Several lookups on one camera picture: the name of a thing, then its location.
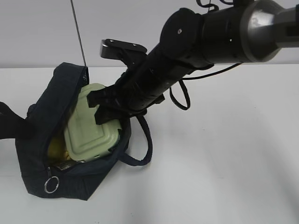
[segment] black cable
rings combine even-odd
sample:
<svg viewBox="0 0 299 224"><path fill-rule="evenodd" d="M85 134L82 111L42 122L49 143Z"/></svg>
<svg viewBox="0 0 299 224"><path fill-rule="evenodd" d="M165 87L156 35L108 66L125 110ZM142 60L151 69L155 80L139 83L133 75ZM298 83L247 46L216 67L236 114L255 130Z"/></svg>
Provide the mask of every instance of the black cable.
<svg viewBox="0 0 299 224"><path fill-rule="evenodd" d="M187 106L184 106L184 105L180 104L180 103L177 101L177 99L176 99L176 98L174 97L174 95L172 94L172 90L171 90L171 88L169 88L170 98L171 98L171 100L173 101L173 103L174 103L178 108L180 108L180 109L186 111L186 110L188 110L188 109L190 108L190 106L191 106L189 93L188 93L187 87L185 86L184 81L183 81L182 79L179 80L178 83L180 84L180 86L181 86L181 88L182 88L183 94L184 94L185 99L186 99Z"/></svg>
<svg viewBox="0 0 299 224"><path fill-rule="evenodd" d="M210 0L210 2L209 2L209 4L211 4L212 3L212 0ZM210 12L210 7L209 7L209 9L207 10L207 13L209 13Z"/></svg>
<svg viewBox="0 0 299 224"><path fill-rule="evenodd" d="M214 9L210 10L210 12L214 12L214 11L218 11L218 10L219 10L218 5L215 5L215 4L212 4L212 3L203 5L203 4L201 3L201 0L196 0L196 2L197 2L197 4L198 4L200 7L203 7L203 8L211 8L211 7L214 7Z"/></svg>
<svg viewBox="0 0 299 224"><path fill-rule="evenodd" d="M190 77L190 78L183 78L182 80L197 80L197 79L202 79L202 78L207 78L207 77L210 77L210 76L215 76L215 75L218 75L218 74L221 74L223 72L226 72L226 71L229 71L239 65L241 65L242 63L237 63L237 64L234 64L226 69L223 69L223 70L220 70L220 71L217 71L217 72L213 72L211 74L207 74L207 75L204 75L204 76L199 76L199 77Z"/></svg>
<svg viewBox="0 0 299 224"><path fill-rule="evenodd" d="M225 1L225 0L219 0L219 1L221 1L223 4L226 4L226 5L230 5L230 6L233 6L233 5L234 5L233 2L227 2L227 1Z"/></svg>
<svg viewBox="0 0 299 224"><path fill-rule="evenodd" d="M83 57L83 63L84 63L84 66L86 66L86 60L85 60L85 55L84 55L84 50L83 50L83 45L82 45L81 36L80 36L80 32L79 32L79 26L78 26L78 21L77 21L77 17L76 17L76 13L75 13L75 7L74 7L73 0L71 0L71 9L73 11L73 16L74 16L74 20L75 20L77 35L78 35L79 44L80 44L80 48L81 48L81 53L82 53L82 57Z"/></svg>

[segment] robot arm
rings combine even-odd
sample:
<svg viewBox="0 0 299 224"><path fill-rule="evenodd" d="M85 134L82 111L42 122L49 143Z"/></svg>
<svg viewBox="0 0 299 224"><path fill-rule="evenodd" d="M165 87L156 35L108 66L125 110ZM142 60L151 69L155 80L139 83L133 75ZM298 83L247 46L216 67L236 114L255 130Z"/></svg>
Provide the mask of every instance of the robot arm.
<svg viewBox="0 0 299 224"><path fill-rule="evenodd" d="M163 93L185 75L219 63L256 63L282 48L299 47L299 5L284 9L272 0L234 0L234 6L200 15L181 8L166 22L159 44L146 55L137 44L102 42L103 58L123 61L119 80L88 96L101 105L97 124L146 113L164 100Z"/></svg>

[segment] white table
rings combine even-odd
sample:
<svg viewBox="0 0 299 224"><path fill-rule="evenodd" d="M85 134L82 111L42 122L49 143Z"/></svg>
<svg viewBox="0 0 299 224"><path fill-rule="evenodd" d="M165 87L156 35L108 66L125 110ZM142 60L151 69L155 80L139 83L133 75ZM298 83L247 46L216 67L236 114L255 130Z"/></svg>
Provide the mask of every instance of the white table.
<svg viewBox="0 0 299 224"><path fill-rule="evenodd" d="M1 140L0 223L299 223L298 70L299 65L244 65L186 82L192 99L187 112L166 93L166 101L146 116L152 163L117 163L87 202L27 194L14 141ZM91 82L112 84L123 71L90 68ZM24 117L52 72L1 69L0 101ZM141 159L146 140L135 119L132 128L130 151Z"/></svg>

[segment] zipper pull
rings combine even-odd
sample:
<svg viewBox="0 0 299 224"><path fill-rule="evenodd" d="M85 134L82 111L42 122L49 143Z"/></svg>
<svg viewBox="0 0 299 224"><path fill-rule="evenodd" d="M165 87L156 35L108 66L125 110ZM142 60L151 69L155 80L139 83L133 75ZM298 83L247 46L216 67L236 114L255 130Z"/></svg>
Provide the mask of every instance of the zipper pull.
<svg viewBox="0 0 299 224"><path fill-rule="evenodd" d="M57 176L52 176L51 168L50 168L49 166L47 167L47 173L48 173L48 180L47 180L46 183L45 183L45 188L44 188L44 190L45 190L45 192L46 192L47 194L53 194L55 191L57 191L57 189L58 189L58 187L59 187L59 178L58 178ZM57 184L56 184L56 187L55 187L55 189L54 189L53 191L49 191L49 190L48 190L48 184L49 184L49 182L50 182L52 179L54 179L53 181L56 181Z"/></svg>

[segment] zipper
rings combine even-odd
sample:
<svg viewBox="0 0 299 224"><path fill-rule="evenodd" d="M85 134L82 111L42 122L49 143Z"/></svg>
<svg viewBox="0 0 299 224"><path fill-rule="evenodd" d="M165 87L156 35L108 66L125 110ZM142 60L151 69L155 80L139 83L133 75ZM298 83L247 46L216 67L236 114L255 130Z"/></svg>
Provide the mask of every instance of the zipper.
<svg viewBox="0 0 299 224"><path fill-rule="evenodd" d="M73 97L71 98L70 103L69 103L68 106L66 107L66 109L65 109L65 111L64 111L64 113L63 113L63 115L62 115L62 118L63 118L63 116L65 115L65 113L67 112L67 110L70 109L71 105L75 102L75 99L76 99L75 96L78 95L78 94L76 94L76 93L79 92L80 89L81 89L84 85L87 85L87 84L88 84L88 81L89 81L89 80L88 80L88 78L87 78L87 74L85 73L85 74L80 78L80 80L78 81L78 83L77 83L77 87L76 87L76 90L75 90L75 93L74 93ZM47 173L48 173L48 178L49 178L48 181L49 181L50 179L52 179L53 176L52 176L52 172L51 172L51 166L50 166L50 164L49 164L49 162L48 162L47 151L48 151L48 149L49 149L50 142L51 142L51 140L52 140L52 138L53 138L55 132L58 130L58 128L59 128L59 126L60 126L60 123L61 123L61 121L58 121L58 123L56 124L56 127L53 129L51 135L50 135L49 138L47 139L46 144L45 144L45 148L44 148L44 150L43 150L43 164L45 165L45 169L47 170ZM69 169L66 169L66 170L63 170L63 171L60 170L59 172L63 172L63 173L64 173L64 171L69 171Z"/></svg>
<svg viewBox="0 0 299 224"><path fill-rule="evenodd" d="M51 173L51 168L50 167L47 167L47 173L48 173L48 180L46 181L45 183L45 188L44 188L44 191L47 193L47 194L53 194L55 191L57 191L58 187L59 187L59 178L57 176L52 176L52 173ZM54 190L52 191L49 191L48 190L48 183L50 182L50 180L52 179L55 179L57 181L57 184L56 184L56 187L54 188Z"/></svg>

